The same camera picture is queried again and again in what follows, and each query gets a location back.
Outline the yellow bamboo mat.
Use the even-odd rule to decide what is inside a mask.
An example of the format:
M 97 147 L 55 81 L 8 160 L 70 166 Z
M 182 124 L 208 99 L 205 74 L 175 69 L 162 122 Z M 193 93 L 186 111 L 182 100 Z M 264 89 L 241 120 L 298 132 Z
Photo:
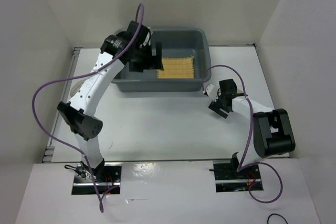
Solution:
M 185 58 L 163 58 L 163 70 L 157 70 L 158 79 L 194 79 L 193 56 Z

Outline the clear glass plate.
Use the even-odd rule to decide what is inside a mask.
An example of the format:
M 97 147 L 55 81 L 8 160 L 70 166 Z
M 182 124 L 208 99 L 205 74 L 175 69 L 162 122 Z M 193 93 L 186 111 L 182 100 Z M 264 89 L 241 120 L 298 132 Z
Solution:
M 70 97 L 72 98 L 74 95 L 76 95 L 76 93 L 80 90 L 80 88 L 82 87 L 84 81 L 78 81 L 76 82 L 73 87 L 70 89 Z

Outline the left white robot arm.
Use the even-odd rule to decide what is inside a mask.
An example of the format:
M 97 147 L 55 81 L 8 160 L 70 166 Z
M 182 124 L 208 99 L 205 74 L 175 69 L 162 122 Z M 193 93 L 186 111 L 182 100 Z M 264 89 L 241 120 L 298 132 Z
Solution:
M 163 69 L 162 44 L 155 44 L 156 54 L 153 54 L 151 35 L 150 28 L 131 21 L 125 31 L 108 36 L 100 47 L 92 75 L 68 102 L 60 102 L 57 106 L 83 152 L 82 169 L 93 182 L 104 177 L 104 158 L 98 140 L 103 122 L 94 115 L 97 106 L 112 80 L 124 67 L 131 72 Z

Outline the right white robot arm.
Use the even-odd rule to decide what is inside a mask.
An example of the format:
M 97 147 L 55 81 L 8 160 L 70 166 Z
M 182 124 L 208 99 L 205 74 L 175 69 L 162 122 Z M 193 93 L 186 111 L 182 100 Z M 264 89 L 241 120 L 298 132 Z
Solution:
M 273 109 L 250 99 L 238 91 L 233 79 L 209 84 L 203 93 L 212 100 L 208 108 L 221 117 L 227 118 L 234 112 L 250 122 L 246 147 L 230 159 L 230 172 L 235 178 L 244 177 L 252 164 L 295 150 L 295 138 L 285 109 Z

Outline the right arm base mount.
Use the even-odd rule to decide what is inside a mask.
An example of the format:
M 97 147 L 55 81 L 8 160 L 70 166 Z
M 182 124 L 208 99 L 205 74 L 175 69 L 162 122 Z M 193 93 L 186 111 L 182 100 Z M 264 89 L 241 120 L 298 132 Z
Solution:
M 252 191 L 264 189 L 258 165 L 237 173 L 229 160 L 213 161 L 209 171 L 214 175 L 217 193 L 248 191 L 250 186 Z

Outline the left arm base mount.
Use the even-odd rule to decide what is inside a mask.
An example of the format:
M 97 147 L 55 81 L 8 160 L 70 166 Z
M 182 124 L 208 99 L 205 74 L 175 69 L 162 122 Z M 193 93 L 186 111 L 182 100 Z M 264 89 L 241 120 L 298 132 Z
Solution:
M 72 195 L 94 195 L 96 193 L 89 171 L 83 168 L 80 163 L 76 165 L 66 164 L 64 168 L 75 173 L 72 183 Z M 102 174 L 95 177 L 99 194 L 118 195 L 121 187 L 121 174 L 121 163 L 105 163 Z

